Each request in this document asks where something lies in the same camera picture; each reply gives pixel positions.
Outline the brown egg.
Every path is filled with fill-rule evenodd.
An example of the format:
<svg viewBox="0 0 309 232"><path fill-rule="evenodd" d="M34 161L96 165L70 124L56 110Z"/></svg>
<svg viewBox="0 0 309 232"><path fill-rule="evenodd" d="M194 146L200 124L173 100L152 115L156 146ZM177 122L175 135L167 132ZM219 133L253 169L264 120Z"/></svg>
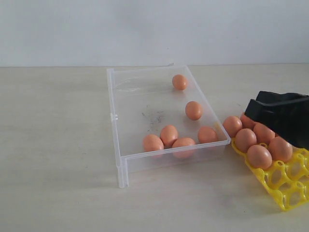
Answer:
<svg viewBox="0 0 309 232"><path fill-rule="evenodd" d="M176 90L185 90L187 88L187 79L184 75L177 74L172 78L172 84Z"/></svg>
<svg viewBox="0 0 309 232"><path fill-rule="evenodd" d="M271 140L275 138L275 132L261 123L255 124L253 132L255 133L259 144L264 143L268 145Z"/></svg>
<svg viewBox="0 0 309 232"><path fill-rule="evenodd" d="M254 168L268 169L272 165L270 152L261 145L253 145L247 151L248 163Z"/></svg>
<svg viewBox="0 0 309 232"><path fill-rule="evenodd" d="M196 143L192 138L182 137L182 138L177 139L173 143L172 148L192 146L192 145L195 145L195 144ZM173 156L178 158L178 159L187 159L187 158L193 156L193 153L194 153L194 150L178 151L178 152L174 152Z"/></svg>
<svg viewBox="0 0 309 232"><path fill-rule="evenodd" d="M253 130L254 126L256 125L256 122L248 118L244 112L240 116L240 120L242 122L243 128L249 128Z"/></svg>
<svg viewBox="0 0 309 232"><path fill-rule="evenodd" d="M243 129L242 121L237 116L228 116L223 122L223 127L231 138Z"/></svg>
<svg viewBox="0 0 309 232"><path fill-rule="evenodd" d="M197 137L201 144L219 141L216 131L208 126L202 126L198 131Z"/></svg>
<svg viewBox="0 0 309 232"><path fill-rule="evenodd" d="M185 106L185 113L190 120L199 120L203 115L203 108L198 102L190 101Z"/></svg>
<svg viewBox="0 0 309 232"><path fill-rule="evenodd" d="M293 154L292 145L279 136L270 141L268 150L273 160L281 160L283 162L288 162Z"/></svg>
<svg viewBox="0 0 309 232"><path fill-rule="evenodd" d="M257 143L255 133L248 128L241 129L235 137L236 148L242 153L246 153L248 149Z"/></svg>
<svg viewBox="0 0 309 232"><path fill-rule="evenodd" d="M165 147L172 147L178 139L178 131L173 125L166 125L160 132L160 139Z"/></svg>
<svg viewBox="0 0 309 232"><path fill-rule="evenodd" d="M148 134L143 139L143 149L145 152L163 150L162 140L155 134Z"/></svg>

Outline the clear plastic box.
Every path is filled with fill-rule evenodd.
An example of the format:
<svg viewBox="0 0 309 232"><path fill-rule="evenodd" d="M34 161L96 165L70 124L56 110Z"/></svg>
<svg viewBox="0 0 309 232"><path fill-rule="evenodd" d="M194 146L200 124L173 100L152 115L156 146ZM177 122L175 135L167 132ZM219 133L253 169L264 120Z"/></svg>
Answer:
<svg viewBox="0 0 309 232"><path fill-rule="evenodd" d="M173 76L187 79L185 90L176 90ZM187 162L210 160L222 154L230 144L225 131L195 78L185 65L143 69L107 70L113 143L119 187L129 185L129 174ZM185 106L196 101L203 108L199 120L190 120ZM145 152L142 141L148 134L159 135L166 125L176 127L180 137L197 140L202 126L213 128L219 141L214 143ZM194 150L193 156L178 159L174 152Z"/></svg>

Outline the yellow plastic egg tray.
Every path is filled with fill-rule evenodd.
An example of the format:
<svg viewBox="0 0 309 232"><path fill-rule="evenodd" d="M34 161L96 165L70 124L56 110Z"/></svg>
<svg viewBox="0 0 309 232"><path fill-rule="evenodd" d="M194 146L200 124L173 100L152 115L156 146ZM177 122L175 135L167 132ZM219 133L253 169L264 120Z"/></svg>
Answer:
<svg viewBox="0 0 309 232"><path fill-rule="evenodd" d="M244 163L283 211L309 202L309 151L293 149L288 162L273 161L267 170L252 167L247 155L239 151L235 139L231 139L234 151L244 157Z"/></svg>

